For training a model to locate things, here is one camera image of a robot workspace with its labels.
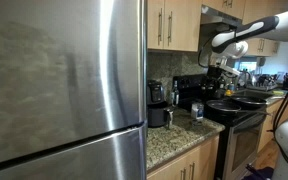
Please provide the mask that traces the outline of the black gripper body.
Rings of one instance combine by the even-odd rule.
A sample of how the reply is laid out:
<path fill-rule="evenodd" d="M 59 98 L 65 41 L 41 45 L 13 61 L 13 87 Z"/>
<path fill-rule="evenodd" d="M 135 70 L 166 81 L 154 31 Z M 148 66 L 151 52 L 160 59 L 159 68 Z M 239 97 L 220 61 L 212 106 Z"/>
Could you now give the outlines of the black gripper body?
<path fill-rule="evenodd" d="M 226 88 L 226 81 L 224 79 L 224 71 L 218 67 L 209 67 L 207 71 L 206 85 L 208 90 L 218 90 Z"/>

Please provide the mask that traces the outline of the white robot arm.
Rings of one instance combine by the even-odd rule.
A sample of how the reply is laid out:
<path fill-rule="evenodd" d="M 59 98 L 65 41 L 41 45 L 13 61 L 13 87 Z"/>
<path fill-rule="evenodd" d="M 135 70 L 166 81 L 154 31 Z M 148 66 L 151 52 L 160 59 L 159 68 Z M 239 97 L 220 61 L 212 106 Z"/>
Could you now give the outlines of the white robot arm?
<path fill-rule="evenodd" d="M 209 68 L 239 76 L 240 72 L 227 66 L 226 62 L 244 56 L 249 48 L 247 40 L 253 38 L 288 42 L 288 11 L 217 34 L 211 41 Z"/>

